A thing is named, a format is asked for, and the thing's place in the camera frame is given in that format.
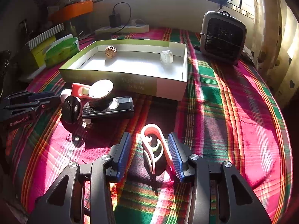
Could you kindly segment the clear plastic jar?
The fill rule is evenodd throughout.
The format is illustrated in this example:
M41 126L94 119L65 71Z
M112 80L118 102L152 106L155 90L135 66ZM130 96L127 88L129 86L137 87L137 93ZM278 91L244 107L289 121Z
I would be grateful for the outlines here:
M171 64L173 60L173 53L170 50L165 50L160 53L160 61L163 64Z

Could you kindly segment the plaid bed cloth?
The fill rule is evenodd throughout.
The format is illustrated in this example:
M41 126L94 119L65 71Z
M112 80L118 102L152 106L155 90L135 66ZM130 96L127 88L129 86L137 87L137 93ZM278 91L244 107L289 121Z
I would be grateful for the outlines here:
M169 173L165 161L156 178L143 162L141 129L154 123L211 162L232 162L249 182L273 223L289 206L293 167L281 110L256 69L244 62L223 66L194 49L198 33L152 28L128 38L187 45L188 82L182 101L134 95L134 116L98 124L67 125L61 109L43 113L35 123L9 134L6 156L16 195L27 212L71 161L89 163L107 153L124 132L132 147L124 178L111 186L117 223L183 223L190 186Z

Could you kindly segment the yellow box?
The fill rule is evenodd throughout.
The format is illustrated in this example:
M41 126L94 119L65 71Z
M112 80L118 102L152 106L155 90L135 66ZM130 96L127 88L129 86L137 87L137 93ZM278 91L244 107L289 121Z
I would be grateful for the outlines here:
M56 41L56 37L52 36L52 37L46 39L45 41L43 41L42 43L40 43L33 50L31 50L31 53L33 54L33 57L34 57L35 62L38 67L43 66L45 63L44 56L43 56L43 50L55 41Z

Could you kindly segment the pink carabiner clip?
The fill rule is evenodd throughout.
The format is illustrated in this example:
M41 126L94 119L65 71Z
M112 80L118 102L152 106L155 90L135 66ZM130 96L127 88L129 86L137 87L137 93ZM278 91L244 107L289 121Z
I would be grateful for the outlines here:
M143 145L143 155L147 161L150 172L156 174L157 162L165 156L170 169L173 169L173 160L161 129L156 124L145 125L140 133Z

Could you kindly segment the white round earbud case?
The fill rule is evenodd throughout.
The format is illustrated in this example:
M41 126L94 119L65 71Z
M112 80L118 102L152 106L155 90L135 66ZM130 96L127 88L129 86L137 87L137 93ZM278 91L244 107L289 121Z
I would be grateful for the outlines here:
M65 88L60 94L61 103L64 103L65 99L71 95L71 89Z

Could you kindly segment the heart pattern curtain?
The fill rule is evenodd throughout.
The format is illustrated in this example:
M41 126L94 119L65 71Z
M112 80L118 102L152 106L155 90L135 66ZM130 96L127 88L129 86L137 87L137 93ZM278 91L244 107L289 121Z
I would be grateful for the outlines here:
M254 63L281 108L298 93L298 17L286 0L254 0Z

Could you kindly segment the red white small clip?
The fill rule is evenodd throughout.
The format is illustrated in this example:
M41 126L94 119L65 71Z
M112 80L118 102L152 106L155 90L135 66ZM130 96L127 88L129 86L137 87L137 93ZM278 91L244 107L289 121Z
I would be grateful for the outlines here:
M90 85L73 83L71 87L71 95L82 99L90 99L89 89Z

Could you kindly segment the black smartphone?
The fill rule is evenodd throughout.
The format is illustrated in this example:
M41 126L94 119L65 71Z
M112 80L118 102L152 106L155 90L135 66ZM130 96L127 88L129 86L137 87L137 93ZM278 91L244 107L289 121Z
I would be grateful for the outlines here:
M109 39L112 39L112 33L111 32L95 32L94 38L96 41L109 40Z

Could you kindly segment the green tissue pack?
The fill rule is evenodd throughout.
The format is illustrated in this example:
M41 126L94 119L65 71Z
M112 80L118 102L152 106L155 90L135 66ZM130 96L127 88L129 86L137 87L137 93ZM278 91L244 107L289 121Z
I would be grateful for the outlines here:
M80 51L79 42L77 37L69 34L49 45L44 50L44 60L47 68L54 67L55 65L70 59Z

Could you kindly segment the black round disc gadget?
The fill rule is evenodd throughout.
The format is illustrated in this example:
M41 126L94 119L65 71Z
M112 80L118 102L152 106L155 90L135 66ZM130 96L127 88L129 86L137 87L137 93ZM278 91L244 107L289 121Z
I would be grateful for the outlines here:
M68 96L62 106L61 114L65 122L74 124L82 114L82 102L78 97Z

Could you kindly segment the brown carved walnut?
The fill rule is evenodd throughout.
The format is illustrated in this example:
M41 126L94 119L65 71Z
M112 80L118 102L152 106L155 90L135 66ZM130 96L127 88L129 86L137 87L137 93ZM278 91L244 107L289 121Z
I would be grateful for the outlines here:
M117 49L114 46L107 46L105 48L105 55L108 59L112 59L116 56Z

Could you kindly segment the white green round mirror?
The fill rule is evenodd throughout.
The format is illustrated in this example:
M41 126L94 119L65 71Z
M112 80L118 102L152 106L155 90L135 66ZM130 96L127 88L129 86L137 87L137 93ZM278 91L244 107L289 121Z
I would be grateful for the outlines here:
M113 90L113 82L108 79L101 79L89 88L89 106L94 110L104 110L111 100L110 94Z

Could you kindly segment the white power strip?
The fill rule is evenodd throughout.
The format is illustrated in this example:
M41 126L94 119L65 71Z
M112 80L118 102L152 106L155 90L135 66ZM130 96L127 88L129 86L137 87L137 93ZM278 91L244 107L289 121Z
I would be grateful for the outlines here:
M146 33L149 32L150 27L148 24L137 24L137 25L127 25L123 28L123 26L119 27L101 27L95 30L95 34L102 34L102 33Z

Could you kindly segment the grey black mini heater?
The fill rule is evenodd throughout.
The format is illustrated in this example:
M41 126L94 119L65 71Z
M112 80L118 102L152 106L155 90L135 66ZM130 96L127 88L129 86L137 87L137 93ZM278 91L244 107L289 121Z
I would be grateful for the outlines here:
M216 11L205 13L200 34L203 55L236 65L244 49L246 26L238 19Z

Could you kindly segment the green white cardboard box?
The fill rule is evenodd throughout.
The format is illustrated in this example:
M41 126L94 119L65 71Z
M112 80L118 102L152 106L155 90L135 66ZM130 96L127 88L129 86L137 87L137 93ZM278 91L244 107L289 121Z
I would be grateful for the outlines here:
M105 48L117 54L108 59ZM170 50L173 62L163 64L160 53ZM183 43L152 39L95 41L59 69L66 83L91 85L109 79L116 90L181 101L187 86L187 47Z

